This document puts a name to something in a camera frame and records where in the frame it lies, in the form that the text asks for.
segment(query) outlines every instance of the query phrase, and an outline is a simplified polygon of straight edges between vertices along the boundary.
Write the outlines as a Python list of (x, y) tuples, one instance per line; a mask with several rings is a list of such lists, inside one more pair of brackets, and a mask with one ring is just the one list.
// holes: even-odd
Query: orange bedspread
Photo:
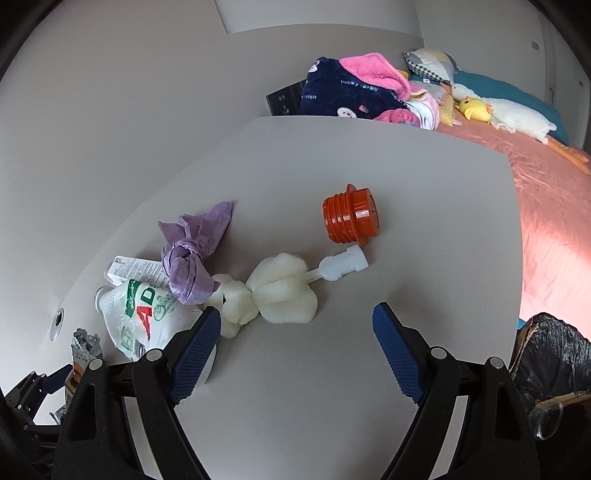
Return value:
[(462, 126), (437, 131), (504, 153), (511, 163), (523, 239), (520, 317), (548, 312), (591, 339), (591, 177), (533, 138), (459, 120)]

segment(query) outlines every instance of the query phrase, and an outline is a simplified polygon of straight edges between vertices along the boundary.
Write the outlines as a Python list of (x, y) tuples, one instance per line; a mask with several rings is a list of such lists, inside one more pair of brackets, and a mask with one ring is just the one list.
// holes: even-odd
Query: table surface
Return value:
[[(115, 255), (159, 258), (158, 220), (234, 200), (230, 227), (207, 267), (245, 281), (279, 252), (316, 267), (344, 251), (328, 239), (321, 205), (348, 183), (369, 187), (379, 212), (380, 236), (364, 248), (369, 268), (313, 283), (319, 309), (309, 324), (259, 317), (222, 339), (208, 382), (176, 413), (214, 479), (380, 478), (416, 406), (401, 394), (374, 338), (374, 305), (387, 301), (403, 324), (458, 359), (508, 362), (511, 355), (521, 296), (517, 196), (507, 157), (479, 145), (365, 120), (251, 122), (111, 236), (67, 295), (61, 334), (55, 342), (46, 334), (37, 371), (71, 361), (77, 327), (101, 335), (108, 361), (122, 360), (94, 311), (94, 293)], [(137, 408), (128, 408), (146, 473), (158, 476)], [(456, 435), (461, 421), (454, 414)], [(452, 453), (446, 442), (438, 473)]]

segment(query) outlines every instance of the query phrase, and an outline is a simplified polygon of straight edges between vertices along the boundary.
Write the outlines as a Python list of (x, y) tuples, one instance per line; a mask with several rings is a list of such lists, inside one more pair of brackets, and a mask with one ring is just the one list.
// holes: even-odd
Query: plush toy head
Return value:
[(468, 120), (479, 120), (481, 122), (491, 121), (492, 107), (485, 104), (478, 98), (466, 97), (465, 100), (460, 102), (458, 105), (459, 111), (461, 111)]

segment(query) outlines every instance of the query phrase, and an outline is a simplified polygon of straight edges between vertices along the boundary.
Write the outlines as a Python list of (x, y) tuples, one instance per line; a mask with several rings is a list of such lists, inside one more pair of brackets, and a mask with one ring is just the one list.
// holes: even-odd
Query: red bottle stopper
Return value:
[(357, 190), (349, 183), (344, 193), (322, 203), (322, 212), (329, 238), (336, 244), (357, 242), (362, 247), (379, 234), (378, 209), (369, 189)]

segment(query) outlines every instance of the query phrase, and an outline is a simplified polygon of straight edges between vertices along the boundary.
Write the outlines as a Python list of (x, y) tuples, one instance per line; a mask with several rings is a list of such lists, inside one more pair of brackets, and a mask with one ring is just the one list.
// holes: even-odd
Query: silver screw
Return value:
[(103, 361), (100, 358), (93, 358), (88, 364), (88, 368), (91, 370), (98, 370), (102, 365)]
[(160, 360), (161, 357), (162, 357), (162, 350), (158, 350), (157, 348), (150, 350), (148, 353), (146, 353), (146, 358), (150, 362), (155, 362), (156, 360)]
[(447, 357), (447, 352), (443, 348), (436, 346), (431, 348), (431, 355), (438, 360), (443, 360), (445, 357)]
[(491, 358), (491, 365), (495, 368), (503, 368), (505, 366), (505, 363), (499, 357), (493, 356)]

